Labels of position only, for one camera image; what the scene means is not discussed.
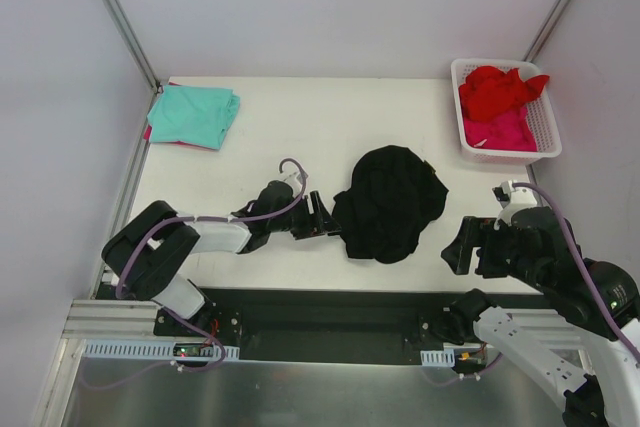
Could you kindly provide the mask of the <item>black t-shirt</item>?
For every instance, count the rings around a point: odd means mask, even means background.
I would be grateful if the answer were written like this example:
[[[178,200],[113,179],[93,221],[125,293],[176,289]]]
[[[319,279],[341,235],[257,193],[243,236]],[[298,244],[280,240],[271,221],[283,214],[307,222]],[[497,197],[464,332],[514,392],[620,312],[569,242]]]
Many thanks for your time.
[[[407,147],[388,145],[355,165],[350,188],[334,196],[332,216],[351,259],[393,264],[418,247],[422,231],[444,212],[448,188]]]

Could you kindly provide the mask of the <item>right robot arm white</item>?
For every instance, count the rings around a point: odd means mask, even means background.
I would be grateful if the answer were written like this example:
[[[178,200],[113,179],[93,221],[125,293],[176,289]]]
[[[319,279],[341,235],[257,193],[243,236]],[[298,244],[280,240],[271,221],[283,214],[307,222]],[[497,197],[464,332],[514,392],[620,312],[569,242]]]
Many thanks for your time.
[[[554,402],[567,426],[639,423],[639,289],[622,268],[583,257],[570,223],[548,207],[510,220],[466,216],[442,253],[456,275],[511,277],[538,291],[540,313],[499,306],[472,289],[436,320],[432,334],[483,342],[516,364]]]

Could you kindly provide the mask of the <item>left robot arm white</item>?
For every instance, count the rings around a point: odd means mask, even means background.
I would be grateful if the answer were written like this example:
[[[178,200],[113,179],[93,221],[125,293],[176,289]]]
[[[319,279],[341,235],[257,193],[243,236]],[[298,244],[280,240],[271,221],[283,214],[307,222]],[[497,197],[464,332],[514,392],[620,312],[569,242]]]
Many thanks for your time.
[[[199,336],[217,313],[214,303],[180,274],[190,255],[249,254],[279,232],[304,240],[340,231],[318,192],[306,195],[296,180],[276,180],[227,218],[181,216],[167,202],[155,201],[107,242],[101,256],[118,277],[118,299],[152,301],[176,315],[188,335]]]

